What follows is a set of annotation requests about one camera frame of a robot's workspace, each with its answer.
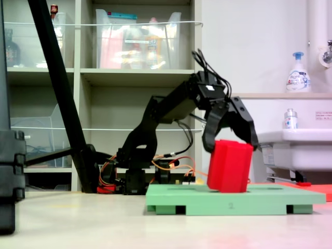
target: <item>floor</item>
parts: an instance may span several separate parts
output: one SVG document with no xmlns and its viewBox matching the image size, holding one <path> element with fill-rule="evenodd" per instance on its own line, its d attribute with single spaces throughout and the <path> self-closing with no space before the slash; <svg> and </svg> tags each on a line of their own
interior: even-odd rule
<svg viewBox="0 0 332 249">
<path fill-rule="evenodd" d="M 1 249 L 332 248 L 332 202 L 312 215 L 156 216 L 144 196 L 28 192 Z"/>
</svg>

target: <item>clear plastic container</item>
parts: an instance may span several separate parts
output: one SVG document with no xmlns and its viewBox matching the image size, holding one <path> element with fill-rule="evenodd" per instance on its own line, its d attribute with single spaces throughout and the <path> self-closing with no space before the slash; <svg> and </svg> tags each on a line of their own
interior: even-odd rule
<svg viewBox="0 0 332 249">
<path fill-rule="evenodd" d="M 173 13 L 170 21 L 180 20 Z M 97 68 L 179 69 L 179 24 L 112 25 L 106 11 L 96 10 Z"/>
<path fill-rule="evenodd" d="M 66 13 L 57 13 L 53 21 L 53 26 L 60 46 L 61 55 L 65 66 L 73 67 L 75 27 L 65 26 L 64 24 L 66 23 L 71 23 L 68 15 Z M 34 24 L 5 23 L 5 30 L 12 30 L 11 39 L 8 39 L 8 32 L 5 32 L 8 66 L 47 68 L 43 49 Z M 8 56 L 10 56 L 8 52 L 10 49 L 7 49 L 8 45 L 14 46 L 14 53 L 18 54 L 18 58 L 11 63 L 8 63 Z"/>
<path fill-rule="evenodd" d="M 26 158 L 69 148 L 59 106 L 56 105 L 50 117 L 11 118 L 11 128 L 23 131 L 26 141 Z M 34 165 L 35 168 L 71 167 L 71 157 L 63 157 Z"/>
</svg>

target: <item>green board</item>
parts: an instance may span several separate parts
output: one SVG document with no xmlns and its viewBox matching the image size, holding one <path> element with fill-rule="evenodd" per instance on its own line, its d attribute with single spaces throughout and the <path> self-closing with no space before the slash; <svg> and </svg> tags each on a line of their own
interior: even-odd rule
<svg viewBox="0 0 332 249">
<path fill-rule="evenodd" d="M 281 215 L 311 214 L 325 203 L 322 193 L 273 184 L 248 185 L 246 193 L 220 193 L 207 185 L 150 185 L 147 210 L 156 214 Z"/>
</svg>

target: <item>red block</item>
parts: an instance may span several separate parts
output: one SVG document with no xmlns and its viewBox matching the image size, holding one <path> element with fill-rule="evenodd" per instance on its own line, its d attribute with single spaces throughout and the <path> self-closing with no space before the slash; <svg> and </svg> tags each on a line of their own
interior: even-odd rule
<svg viewBox="0 0 332 249">
<path fill-rule="evenodd" d="M 116 185 L 115 184 L 112 184 L 112 186 L 98 186 L 97 187 L 97 193 L 115 193 L 116 191 Z"/>
<path fill-rule="evenodd" d="M 208 187 L 223 193 L 246 192 L 253 151 L 250 144 L 216 141 L 211 154 Z"/>
</svg>

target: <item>sink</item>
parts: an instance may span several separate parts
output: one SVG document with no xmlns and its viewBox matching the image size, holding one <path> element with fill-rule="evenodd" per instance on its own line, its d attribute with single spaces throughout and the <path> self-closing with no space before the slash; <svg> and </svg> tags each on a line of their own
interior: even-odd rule
<svg viewBox="0 0 332 249">
<path fill-rule="evenodd" d="M 292 171 L 332 171 L 332 129 L 283 129 L 258 134 L 264 164 Z"/>
</svg>

